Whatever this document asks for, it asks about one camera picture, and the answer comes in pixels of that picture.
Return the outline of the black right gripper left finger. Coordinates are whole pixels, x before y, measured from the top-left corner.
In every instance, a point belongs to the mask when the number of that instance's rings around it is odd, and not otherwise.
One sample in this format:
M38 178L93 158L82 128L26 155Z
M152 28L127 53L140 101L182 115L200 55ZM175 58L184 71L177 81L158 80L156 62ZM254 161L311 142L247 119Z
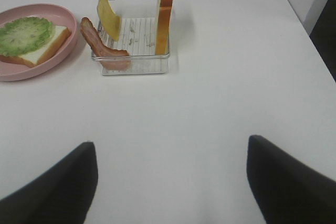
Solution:
M1 199L1 223L84 223L98 184L96 149L83 142Z

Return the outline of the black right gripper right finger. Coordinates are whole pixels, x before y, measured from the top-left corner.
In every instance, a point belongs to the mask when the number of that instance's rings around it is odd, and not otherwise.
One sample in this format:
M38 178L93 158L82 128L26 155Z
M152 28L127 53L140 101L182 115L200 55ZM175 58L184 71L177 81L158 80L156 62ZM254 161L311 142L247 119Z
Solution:
M247 179L266 223L335 223L335 181L260 135L248 140Z

